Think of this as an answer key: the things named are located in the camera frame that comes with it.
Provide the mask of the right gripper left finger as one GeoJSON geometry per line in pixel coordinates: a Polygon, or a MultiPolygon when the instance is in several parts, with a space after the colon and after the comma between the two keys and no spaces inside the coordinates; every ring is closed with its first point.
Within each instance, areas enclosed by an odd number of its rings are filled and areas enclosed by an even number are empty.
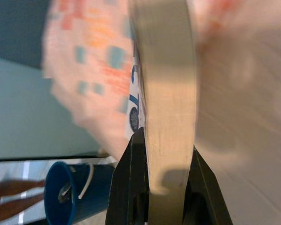
{"type": "Polygon", "coordinates": [[[148,221],[148,165],[144,128],[131,139],[113,173],[107,225],[144,225],[148,221]]]}

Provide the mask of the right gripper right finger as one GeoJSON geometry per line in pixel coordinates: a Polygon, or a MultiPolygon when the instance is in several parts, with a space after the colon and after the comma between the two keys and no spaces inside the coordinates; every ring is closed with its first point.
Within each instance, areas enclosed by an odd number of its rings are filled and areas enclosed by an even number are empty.
{"type": "Polygon", "coordinates": [[[185,191],[183,224],[233,224],[216,176],[196,148],[185,191]]]}

